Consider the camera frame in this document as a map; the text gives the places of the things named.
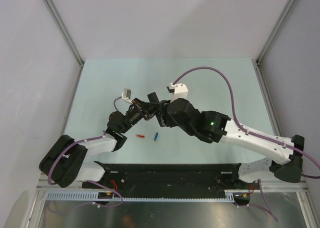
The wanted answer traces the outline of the black remote control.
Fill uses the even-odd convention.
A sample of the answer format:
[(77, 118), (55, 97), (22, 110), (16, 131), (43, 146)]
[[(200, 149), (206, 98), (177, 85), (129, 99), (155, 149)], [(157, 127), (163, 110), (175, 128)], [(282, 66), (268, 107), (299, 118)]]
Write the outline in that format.
[(149, 102), (151, 104), (160, 105), (160, 101), (159, 101), (158, 96), (157, 96), (157, 94), (155, 92), (152, 92), (152, 93), (148, 94), (147, 97), (148, 97), (148, 100), (149, 100)]

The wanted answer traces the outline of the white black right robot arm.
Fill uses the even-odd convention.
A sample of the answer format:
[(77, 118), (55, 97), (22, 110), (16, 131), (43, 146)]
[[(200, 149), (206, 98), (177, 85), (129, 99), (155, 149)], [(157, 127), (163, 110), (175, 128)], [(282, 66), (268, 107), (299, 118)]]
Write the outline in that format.
[(301, 180), (303, 159), (295, 151), (304, 144), (301, 136), (284, 138), (252, 130), (225, 114), (200, 112), (182, 98), (161, 101), (156, 117), (161, 127), (179, 127), (202, 142), (236, 145), (263, 155), (263, 159), (237, 166), (230, 177), (231, 184), (237, 189), (270, 177), (287, 183)]

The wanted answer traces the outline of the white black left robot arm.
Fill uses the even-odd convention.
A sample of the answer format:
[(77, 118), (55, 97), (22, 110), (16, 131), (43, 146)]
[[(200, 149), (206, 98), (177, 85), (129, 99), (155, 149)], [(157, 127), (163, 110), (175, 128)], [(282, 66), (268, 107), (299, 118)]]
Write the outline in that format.
[(51, 186), (66, 188), (75, 181), (93, 181), (98, 187), (105, 188), (110, 184), (110, 175), (88, 158), (118, 151), (127, 141), (124, 134), (128, 130), (141, 119), (148, 121), (157, 116), (160, 110), (161, 103), (156, 99), (144, 102), (135, 98), (125, 114), (114, 111), (109, 115), (102, 135), (78, 141), (66, 134), (60, 136), (40, 162), (39, 169)]

